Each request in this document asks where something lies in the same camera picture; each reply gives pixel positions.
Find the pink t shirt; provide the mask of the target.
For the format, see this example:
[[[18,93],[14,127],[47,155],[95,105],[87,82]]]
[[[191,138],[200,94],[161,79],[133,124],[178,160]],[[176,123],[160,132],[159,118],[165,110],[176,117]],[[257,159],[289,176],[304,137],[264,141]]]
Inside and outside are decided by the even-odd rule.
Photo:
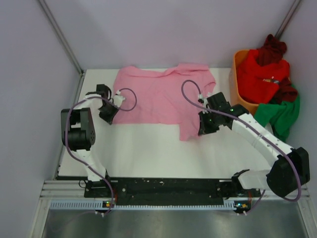
[[[119,111],[113,123],[177,124],[181,141],[198,137],[200,109],[187,100],[197,102],[200,93],[212,93],[215,85],[209,67],[203,64],[183,63],[162,72],[124,67],[113,89],[122,91],[126,110]]]

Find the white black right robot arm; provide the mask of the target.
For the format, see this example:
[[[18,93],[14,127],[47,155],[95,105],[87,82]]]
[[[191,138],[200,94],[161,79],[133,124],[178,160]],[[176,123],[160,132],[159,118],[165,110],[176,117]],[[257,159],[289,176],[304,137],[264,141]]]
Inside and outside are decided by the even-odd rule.
[[[204,109],[199,112],[199,135],[215,133],[226,126],[248,141],[267,161],[269,170],[244,169],[235,173],[232,192],[243,196],[249,189],[271,190],[279,197],[286,197],[298,186],[310,181],[309,155],[299,147],[289,146],[261,126],[242,105],[230,105],[223,93],[209,97],[198,95]]]

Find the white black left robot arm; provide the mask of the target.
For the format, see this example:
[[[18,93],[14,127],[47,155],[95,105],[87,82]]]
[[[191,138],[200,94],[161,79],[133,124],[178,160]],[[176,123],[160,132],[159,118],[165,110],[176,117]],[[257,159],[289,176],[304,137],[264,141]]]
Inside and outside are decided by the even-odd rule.
[[[108,196],[112,192],[112,184],[106,168],[92,152],[96,142],[93,113],[112,124],[125,98],[118,90],[114,95],[110,88],[98,84],[94,92],[89,92],[84,99],[73,106],[73,109],[61,110],[61,139],[70,156],[85,167],[88,181],[97,182],[95,191],[100,196]]]

